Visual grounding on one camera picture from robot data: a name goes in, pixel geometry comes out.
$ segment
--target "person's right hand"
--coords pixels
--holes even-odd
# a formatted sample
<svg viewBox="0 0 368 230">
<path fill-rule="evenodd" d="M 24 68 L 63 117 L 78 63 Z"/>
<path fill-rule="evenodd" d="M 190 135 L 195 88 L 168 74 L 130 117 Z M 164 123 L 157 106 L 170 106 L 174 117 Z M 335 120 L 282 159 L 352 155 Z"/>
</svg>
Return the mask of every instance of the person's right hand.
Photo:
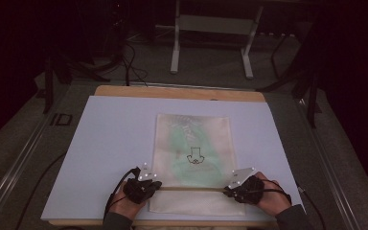
<svg viewBox="0 0 368 230">
<path fill-rule="evenodd" d="M 278 186 L 279 183 L 276 180 L 271 180 L 274 183 L 271 183 L 264 174 L 261 172 L 257 172 L 255 174 L 256 177 L 264 181 L 265 189 L 276 189 L 280 190 L 281 188 Z M 291 207 L 288 199 L 285 195 L 275 192 L 263 192 L 263 197 L 260 202 L 257 204 L 259 208 L 265 211 L 267 214 L 275 217 L 287 208 Z"/>
</svg>

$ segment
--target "printed symbol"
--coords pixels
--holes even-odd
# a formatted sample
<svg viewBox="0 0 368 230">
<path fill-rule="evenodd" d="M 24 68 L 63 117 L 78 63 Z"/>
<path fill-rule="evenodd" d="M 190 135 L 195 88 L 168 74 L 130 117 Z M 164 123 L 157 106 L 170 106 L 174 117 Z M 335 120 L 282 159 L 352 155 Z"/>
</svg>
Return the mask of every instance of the printed symbol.
<svg viewBox="0 0 368 230">
<path fill-rule="evenodd" d="M 202 163 L 205 157 L 201 155 L 201 148 L 191 147 L 191 155 L 188 155 L 187 159 L 190 163 L 197 165 Z"/>
</svg>

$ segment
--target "wire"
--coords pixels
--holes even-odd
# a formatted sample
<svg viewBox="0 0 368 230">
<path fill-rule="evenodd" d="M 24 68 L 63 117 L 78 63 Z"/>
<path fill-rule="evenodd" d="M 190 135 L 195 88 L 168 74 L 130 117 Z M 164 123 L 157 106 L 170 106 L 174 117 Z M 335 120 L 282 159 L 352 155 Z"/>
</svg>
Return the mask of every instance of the wire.
<svg viewBox="0 0 368 230">
<path fill-rule="evenodd" d="M 25 206 L 23 207 L 23 211 L 22 211 L 22 214 L 20 215 L 20 218 L 19 218 L 19 220 L 17 221 L 17 224 L 16 224 L 16 230 L 17 229 L 19 229 L 19 227 L 20 227 L 20 225 L 21 225 L 21 223 L 22 223 L 22 221 L 23 221 L 23 218 L 25 217 L 25 214 L 26 214 L 26 211 L 28 210 L 28 207 L 29 207 L 29 205 L 30 205 L 30 203 L 31 203 L 31 201 L 32 201 L 32 198 L 33 198 L 33 196 L 35 195 L 35 191 L 37 190 L 37 187 L 38 187 L 38 185 L 40 184 L 40 182 L 41 182 L 41 180 L 43 179 L 43 177 L 44 177 L 44 175 L 46 175 L 46 173 L 53 167 L 53 165 L 55 165 L 56 164 L 56 162 L 59 160 L 59 159 L 61 159 L 62 157 L 64 157 L 65 156 L 65 154 L 66 154 L 67 152 L 65 152 L 65 153 L 63 153 L 62 155 L 60 155 L 58 158 L 56 158 L 56 160 L 54 160 L 47 168 L 46 168 L 46 170 L 43 172 L 43 174 L 38 178 L 38 180 L 37 180 L 37 183 L 34 185 L 34 188 L 33 188 L 33 190 L 32 190 L 32 193 L 29 195 L 29 198 L 28 198 L 28 200 L 27 200 L 27 202 L 26 202 L 26 204 L 25 204 Z"/>
<path fill-rule="evenodd" d="M 326 230 L 327 227 L 325 225 L 325 221 L 321 215 L 321 213 L 319 212 L 319 209 L 315 206 L 315 204 L 313 203 L 312 199 L 310 198 L 310 196 L 307 194 L 307 192 L 301 188 L 301 186 L 298 184 L 297 181 L 295 181 L 295 183 L 297 184 L 297 188 L 298 188 L 298 191 L 301 193 L 301 194 L 304 194 L 307 198 L 307 200 L 310 202 L 310 204 L 312 205 L 313 209 L 315 210 L 316 214 L 319 216 L 319 219 L 321 221 L 321 224 L 322 224 L 322 229 Z"/>
</svg>

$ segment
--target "gray carpet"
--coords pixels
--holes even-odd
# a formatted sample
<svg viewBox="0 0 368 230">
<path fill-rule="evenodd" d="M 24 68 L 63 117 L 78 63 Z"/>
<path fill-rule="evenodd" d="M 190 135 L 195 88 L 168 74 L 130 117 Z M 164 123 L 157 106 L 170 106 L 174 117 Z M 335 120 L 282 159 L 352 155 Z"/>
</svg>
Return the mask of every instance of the gray carpet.
<svg viewBox="0 0 368 230">
<path fill-rule="evenodd" d="M 139 36 L 134 37 L 135 42 L 130 42 L 135 49 L 132 66 L 138 68 L 136 74 L 148 85 L 174 84 L 253 90 L 276 81 L 269 56 L 278 39 L 272 36 L 258 36 L 253 43 L 250 57 L 255 79 L 246 80 L 237 46 L 222 47 L 211 41 L 199 44 L 194 42 L 194 36 L 198 34 L 187 34 L 187 40 L 184 40 L 181 47 L 179 72 L 171 75 L 173 50 L 171 34 L 161 35 L 163 36 L 155 43 L 142 42 L 143 40 L 138 39 Z M 289 38 L 276 56 L 280 69 L 284 70 L 287 67 L 297 49 L 296 40 Z M 126 57 L 133 57 L 129 48 L 126 48 Z M 110 84 L 124 83 L 123 66 L 102 74 L 112 79 Z M 133 71 L 130 72 L 130 77 L 137 78 Z M 69 87 L 56 84 L 58 103 L 51 114 L 42 115 L 44 101 L 32 98 L 0 131 L 1 181 L 17 155 L 30 141 L 36 127 L 39 125 L 43 127 L 41 133 L 35 137 L 36 145 L 30 149 L 31 157 L 24 172 L 0 209 L 0 229 L 15 228 L 39 177 L 55 159 L 67 151 L 86 100 L 89 95 L 93 95 L 98 85 L 99 82 L 77 75 Z M 328 229 L 368 229 L 368 179 L 329 107 L 326 95 L 322 91 L 319 92 L 318 105 L 322 113 L 315 115 L 317 129 L 312 130 L 301 110 L 304 107 L 289 95 L 290 88 L 292 83 L 265 96 L 296 180 L 317 205 Z M 73 115 L 71 125 L 50 126 L 55 113 Z M 324 158 L 329 160 L 330 165 L 324 165 Z M 40 220 L 40 215 L 56 180 L 61 161 L 62 158 L 53 165 L 38 185 L 20 229 L 58 229 Z M 336 184 L 332 181 L 333 177 L 336 178 Z M 346 220 L 341 214 L 338 206 L 340 204 L 338 200 L 341 199 L 338 197 L 340 195 L 338 188 L 342 189 L 344 195 L 342 199 L 346 199 L 355 215 L 354 218 Z M 321 229 L 318 215 L 303 195 L 302 198 L 311 223 L 316 229 Z M 349 219 L 355 220 L 352 225 L 347 224 Z M 84 229 L 101 229 L 101 227 L 84 227 Z"/>
</svg>

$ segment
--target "person's left hand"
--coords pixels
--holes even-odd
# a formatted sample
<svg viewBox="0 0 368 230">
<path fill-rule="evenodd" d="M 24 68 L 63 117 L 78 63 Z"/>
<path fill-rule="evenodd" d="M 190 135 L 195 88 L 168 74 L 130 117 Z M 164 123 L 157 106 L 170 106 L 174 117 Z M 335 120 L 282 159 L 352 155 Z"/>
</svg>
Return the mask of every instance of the person's left hand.
<svg viewBox="0 0 368 230">
<path fill-rule="evenodd" d="M 134 220 L 136 215 L 139 213 L 139 211 L 146 205 L 146 201 L 137 204 L 132 201 L 130 201 L 124 193 L 124 187 L 126 182 L 122 182 L 121 188 L 119 188 L 118 193 L 112 198 L 112 203 L 119 200 L 118 202 L 114 203 L 110 208 L 109 212 L 117 213 L 122 216 L 125 216 L 131 220 Z"/>
</svg>

